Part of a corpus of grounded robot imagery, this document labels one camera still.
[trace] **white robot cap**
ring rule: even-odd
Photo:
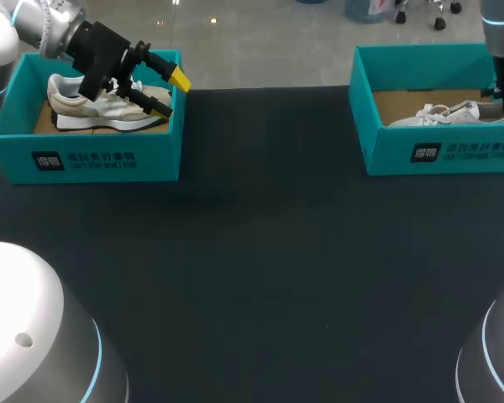
[[[63,310],[54,270],[29,250],[0,243],[0,402],[43,362]]]

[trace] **shoe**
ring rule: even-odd
[[[390,127],[473,123],[504,123],[502,102],[465,101],[455,107],[428,103],[416,116],[397,120]]]
[[[52,108],[52,122],[60,131],[115,128],[126,133],[167,121],[144,113],[138,105],[116,95],[118,83],[115,79],[112,91],[103,91],[95,102],[88,100],[78,93],[83,78],[67,78],[59,74],[49,77],[47,97]],[[157,98],[168,107],[171,105],[171,94],[165,88],[144,86],[140,81],[133,82],[132,88]]]

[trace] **shoe box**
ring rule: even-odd
[[[181,68],[178,50],[153,50]],[[50,75],[77,77],[71,64],[24,54],[0,112],[0,167],[12,184],[177,181],[186,94],[145,65],[134,79],[172,91],[168,123],[137,133],[59,132],[46,101]]]
[[[360,46],[349,100],[369,175],[504,172],[504,123],[390,128],[424,104],[452,107],[496,83],[484,44]]]

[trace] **black table surface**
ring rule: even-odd
[[[369,177],[347,87],[192,92],[177,183],[10,186],[132,403],[456,402],[504,286],[504,175]]]

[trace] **shoelace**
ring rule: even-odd
[[[423,119],[424,126],[435,126],[439,123],[449,124],[446,116],[450,114],[450,108],[446,105],[433,105],[426,103],[421,111],[417,112],[417,118]]]
[[[112,82],[113,90],[111,90],[109,93],[115,94],[116,91],[118,90],[118,80],[116,80],[115,78],[112,78],[112,80],[110,80],[110,81]],[[134,90],[138,90],[140,92],[142,92],[144,90],[144,88],[142,87],[142,81],[140,81],[140,80],[134,81],[133,77],[131,77],[131,81],[133,82],[131,84],[131,88],[133,88]]]

